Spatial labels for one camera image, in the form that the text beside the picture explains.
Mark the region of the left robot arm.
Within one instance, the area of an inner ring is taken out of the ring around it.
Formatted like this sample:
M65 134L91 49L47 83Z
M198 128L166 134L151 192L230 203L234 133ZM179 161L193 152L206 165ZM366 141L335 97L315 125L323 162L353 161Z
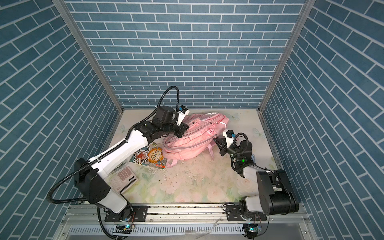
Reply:
M189 114L181 105L176 111L168 106L157 107L152 120L132 126L127 136L103 153L75 163L75 186L90 204L107 208L122 219L130 214L129 202L105 181L110 173L136 151L146 147L166 134L181 138L189 126L183 123Z

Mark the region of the corner aluminium post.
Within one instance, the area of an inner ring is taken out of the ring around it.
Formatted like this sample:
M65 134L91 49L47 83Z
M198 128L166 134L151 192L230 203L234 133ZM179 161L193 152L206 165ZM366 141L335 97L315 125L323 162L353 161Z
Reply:
M260 114L262 114L267 107L268 101L269 101L269 99L273 93L273 90L279 81L279 78L282 74L282 71L283 71L283 69L284 69L284 67L288 61L288 58L289 58L289 56L290 56L298 38L299 38L299 35L300 35L300 33L304 27L306 20L309 17L309 14L310 14L315 2L316 2L315 0L308 0L308 1L305 1L305 4L303 5L303 8L302 8L302 10L299 14L299 17L298 17L298 21L292 30L291 36L287 42L287 45L283 51L283 54L281 55L281 58L279 60L279 64L276 67L276 70L275 70L275 72L271 78L269 86L267 87L266 93L265 93L265 95L262 99L262 102L260 104L260 107L259 107L259 113Z
M85 57L87 58L92 69L94 70L94 72L98 76L100 82L102 83L103 87L107 91L109 97L111 98L111 100L114 103L115 107L117 108L118 112L120 114L122 114L124 112L123 106L119 102L116 94L114 93L111 85L109 84L103 70L101 69L101 67L100 67L99 63L97 62L94 54L92 53L91 48L89 47L85 37L81 33L81 30L79 29L75 19L73 18L72 14L70 13L65 1L52 0L52 2L55 5L55 7L58 10L61 17L63 18L64 22L66 23L67 27L69 28L71 34L75 38L77 44L81 48Z

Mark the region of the aluminium front rail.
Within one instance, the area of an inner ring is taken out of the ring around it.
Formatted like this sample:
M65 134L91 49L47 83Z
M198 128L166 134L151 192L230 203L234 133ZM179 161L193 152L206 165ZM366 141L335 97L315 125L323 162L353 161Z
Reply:
M223 203L135 204L139 216L132 223L105 223L107 231L126 240L316 240L303 205L287 215L253 219L237 207L226 212Z

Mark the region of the white pink calculator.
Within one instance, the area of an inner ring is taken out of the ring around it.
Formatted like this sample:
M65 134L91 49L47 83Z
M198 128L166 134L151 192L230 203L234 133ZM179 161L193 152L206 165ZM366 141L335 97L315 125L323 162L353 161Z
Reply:
M109 180L110 186L120 194L130 188L138 180L130 167L123 167L114 173Z

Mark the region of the pink student backpack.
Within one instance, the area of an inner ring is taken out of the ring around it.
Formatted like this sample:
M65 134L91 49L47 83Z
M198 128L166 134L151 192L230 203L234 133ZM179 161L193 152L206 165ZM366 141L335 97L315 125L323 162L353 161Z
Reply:
M209 150L214 158L214 138L221 136L229 123L229 118L221 113L195 113L186 116L183 123L189 128L181 138L171 134L163 139L163 156L167 159L167 168L178 161L195 158L204 150Z

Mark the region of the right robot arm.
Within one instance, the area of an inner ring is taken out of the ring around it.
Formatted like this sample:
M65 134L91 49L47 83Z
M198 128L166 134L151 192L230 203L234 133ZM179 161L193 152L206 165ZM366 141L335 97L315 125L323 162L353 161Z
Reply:
M236 144L234 138L214 139L220 155L229 155L231 168L242 178L256 184L255 196L247 196L239 201L240 214L244 219L255 219L258 214L287 215L299 211L299 201L284 170L261 168L252 160L252 144L245 138Z

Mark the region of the left corner aluminium post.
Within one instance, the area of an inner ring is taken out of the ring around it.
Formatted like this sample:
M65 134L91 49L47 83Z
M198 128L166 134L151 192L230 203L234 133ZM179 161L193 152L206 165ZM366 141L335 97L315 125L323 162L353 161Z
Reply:
M124 112L123 106L119 102L116 94L114 93L111 85L109 84L103 70L101 69L101 67L100 67L99 63L97 62L94 54L92 53L91 48L89 47L85 37L81 33L81 30L79 29L75 19L73 18L72 14L70 13L65 1L52 0L52 2L55 5L55 7L58 10L61 17L63 18L64 22L66 23L67 27L69 28L71 34L75 38L77 44L81 48L85 57L87 58L92 69L94 70L94 72L98 76L100 82L102 83L103 87L107 91L109 97L111 98L111 100L114 103L115 107L117 108L118 112L120 114L122 114Z

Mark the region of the colourful illustrated book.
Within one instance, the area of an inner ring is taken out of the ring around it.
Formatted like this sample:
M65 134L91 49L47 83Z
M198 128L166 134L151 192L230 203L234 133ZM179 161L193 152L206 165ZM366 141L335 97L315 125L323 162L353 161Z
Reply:
M163 145L159 143L151 143L139 149L129 160L130 163L161 170L166 168L167 161L163 156Z

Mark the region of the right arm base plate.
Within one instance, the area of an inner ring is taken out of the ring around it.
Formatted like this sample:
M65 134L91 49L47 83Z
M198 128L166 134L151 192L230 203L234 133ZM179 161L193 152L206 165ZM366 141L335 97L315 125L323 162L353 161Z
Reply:
M222 209L226 214L227 221L239 222L239 221L266 221L267 216L263 212L247 212L242 209L241 206L236 204L224 204Z

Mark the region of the right corner aluminium post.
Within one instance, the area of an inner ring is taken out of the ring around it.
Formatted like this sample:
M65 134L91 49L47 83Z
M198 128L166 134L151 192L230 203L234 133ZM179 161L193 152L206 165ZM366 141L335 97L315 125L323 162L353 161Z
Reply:
M315 0L308 0L308 1L305 1L305 4L303 5L303 8L302 8L302 10L299 14L299 17L298 17L298 21L292 30L291 36L287 42L287 45L283 51L283 54L281 55L281 58L279 60L279 64L276 67L276 70L275 70L275 72L271 78L269 86L267 87L266 93L265 93L265 95L262 99L262 102L260 104L260 107L259 107L259 113L260 114L262 114L267 107L268 101L269 101L269 99L273 93L273 90L279 81L279 78L282 74L282 71L283 71L283 69L284 69L284 67L288 61L288 58L289 58L289 56L290 56L298 38L299 38L299 35L300 35L300 33L304 27L306 20L309 17L309 14L310 14L315 2L316 2Z

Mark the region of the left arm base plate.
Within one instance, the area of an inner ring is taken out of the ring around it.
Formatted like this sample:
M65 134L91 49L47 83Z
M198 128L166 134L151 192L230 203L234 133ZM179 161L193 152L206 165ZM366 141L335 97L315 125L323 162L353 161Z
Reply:
M119 214L106 209L105 222L145 222L148 212L148 206L127 206Z

